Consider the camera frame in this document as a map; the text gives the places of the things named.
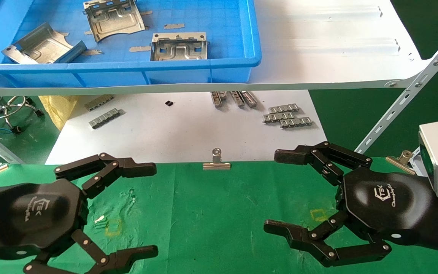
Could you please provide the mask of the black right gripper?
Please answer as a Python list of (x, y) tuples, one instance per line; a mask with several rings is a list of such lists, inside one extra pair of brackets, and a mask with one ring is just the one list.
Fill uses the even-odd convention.
[[(324, 267), (380, 261), (392, 251), (385, 241), (398, 245), (433, 245), (434, 225), (428, 216), (434, 192), (428, 179), (375, 172), (368, 169), (371, 158), (330, 142), (298, 145), (294, 150), (278, 149), (274, 161), (311, 165), (333, 186), (343, 181), (346, 213), (337, 212), (312, 231), (275, 220), (263, 224), (265, 232), (284, 237), (291, 249), (309, 253)], [(336, 163), (353, 171), (344, 176)], [(368, 240), (368, 244), (336, 249), (327, 245), (325, 240), (345, 223), (358, 237)]]

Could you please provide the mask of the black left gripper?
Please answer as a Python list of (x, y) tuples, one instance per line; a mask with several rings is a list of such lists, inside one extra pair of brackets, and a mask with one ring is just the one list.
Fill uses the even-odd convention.
[[(48, 261), (75, 242), (95, 262), (87, 274), (127, 274), (134, 262), (158, 255), (156, 245), (106, 255), (81, 230), (88, 214), (86, 198), (95, 198), (120, 177), (156, 175), (155, 163), (101, 153), (56, 167), (54, 173), (58, 180), (49, 184), (0, 187), (0, 260), (38, 254), (23, 268), (25, 274), (72, 274), (49, 266)], [(71, 182), (87, 175), (92, 178), (82, 184), (82, 191)]]

